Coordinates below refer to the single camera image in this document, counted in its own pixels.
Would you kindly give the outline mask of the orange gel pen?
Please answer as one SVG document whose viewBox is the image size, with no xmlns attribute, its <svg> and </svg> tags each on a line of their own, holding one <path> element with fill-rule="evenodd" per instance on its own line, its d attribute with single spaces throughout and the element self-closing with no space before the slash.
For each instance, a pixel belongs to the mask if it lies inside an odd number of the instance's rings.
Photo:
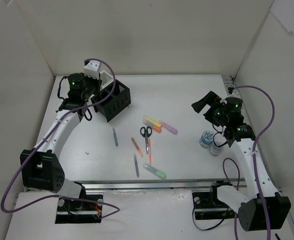
<svg viewBox="0 0 294 240">
<path fill-rule="evenodd" d="M 135 140 L 133 137 L 131 137 L 131 141 L 132 141 L 132 143 L 134 144 L 134 146 L 135 146 L 136 150 L 138 151 L 139 155 L 140 155 L 141 157 L 143 157 L 143 153 L 142 153 L 140 147 L 138 146 L 136 140 Z"/>
</svg>

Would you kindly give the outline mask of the purple gel pen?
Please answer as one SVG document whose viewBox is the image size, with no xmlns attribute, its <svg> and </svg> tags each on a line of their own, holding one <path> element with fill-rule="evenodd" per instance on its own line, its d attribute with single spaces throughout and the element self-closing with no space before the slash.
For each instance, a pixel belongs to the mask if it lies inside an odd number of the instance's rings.
<svg viewBox="0 0 294 240">
<path fill-rule="evenodd" d="M 139 174 L 139 167 L 138 167 L 138 161 L 137 161 L 136 154 L 133 154 L 133 157 L 134 157 L 136 177 L 139 178 L 140 177 L 140 174 Z"/>
</svg>

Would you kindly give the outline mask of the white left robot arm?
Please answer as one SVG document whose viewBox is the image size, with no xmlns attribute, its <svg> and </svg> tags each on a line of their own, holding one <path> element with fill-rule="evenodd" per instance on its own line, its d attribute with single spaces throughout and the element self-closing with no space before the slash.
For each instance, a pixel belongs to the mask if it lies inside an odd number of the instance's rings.
<svg viewBox="0 0 294 240">
<path fill-rule="evenodd" d="M 54 123 L 43 139 L 33 149 L 23 150 L 20 154 L 21 173 L 25 187 L 69 196 L 69 204 L 80 210 L 86 206 L 87 197 L 80 193 L 79 184 L 65 177 L 59 157 L 70 134 L 85 116 L 89 98 L 100 94 L 102 81 L 98 72 L 93 75 L 73 73 L 66 79 L 68 97 L 63 99 Z"/>
</svg>

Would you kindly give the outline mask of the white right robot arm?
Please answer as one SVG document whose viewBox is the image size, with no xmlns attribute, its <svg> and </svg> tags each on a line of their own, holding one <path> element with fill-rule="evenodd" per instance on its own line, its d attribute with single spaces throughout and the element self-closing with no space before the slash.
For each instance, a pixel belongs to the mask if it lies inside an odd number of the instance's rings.
<svg viewBox="0 0 294 240">
<path fill-rule="evenodd" d="M 205 106 L 205 119 L 222 127 L 223 137 L 234 152 L 248 195 L 244 195 L 229 183 L 217 182 L 208 193 L 209 203 L 219 206 L 225 203 L 237 215 L 243 230 L 262 231 L 282 228 L 291 208 L 287 196 L 281 196 L 272 183 L 260 153 L 256 150 L 256 136 L 241 113 L 243 101 L 234 96 L 225 99 L 213 91 L 192 104 L 199 113 Z"/>
</svg>

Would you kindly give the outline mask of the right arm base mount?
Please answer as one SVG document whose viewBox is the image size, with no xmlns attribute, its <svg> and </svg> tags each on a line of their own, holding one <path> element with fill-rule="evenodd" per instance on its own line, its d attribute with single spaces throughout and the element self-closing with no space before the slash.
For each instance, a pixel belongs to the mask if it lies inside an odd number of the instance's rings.
<svg viewBox="0 0 294 240">
<path fill-rule="evenodd" d="M 193 190 L 193 218 L 197 221 L 227 220 L 235 216 L 240 205 L 228 205 L 213 197 L 209 190 Z"/>
</svg>

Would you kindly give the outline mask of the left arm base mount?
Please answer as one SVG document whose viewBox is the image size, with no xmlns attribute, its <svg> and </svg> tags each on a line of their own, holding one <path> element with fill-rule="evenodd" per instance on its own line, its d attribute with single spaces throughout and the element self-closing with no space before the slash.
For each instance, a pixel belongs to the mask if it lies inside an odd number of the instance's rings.
<svg viewBox="0 0 294 240">
<path fill-rule="evenodd" d="M 59 198 L 55 224 L 99 224 L 102 217 L 102 194 L 90 194 L 87 201 Z"/>
</svg>

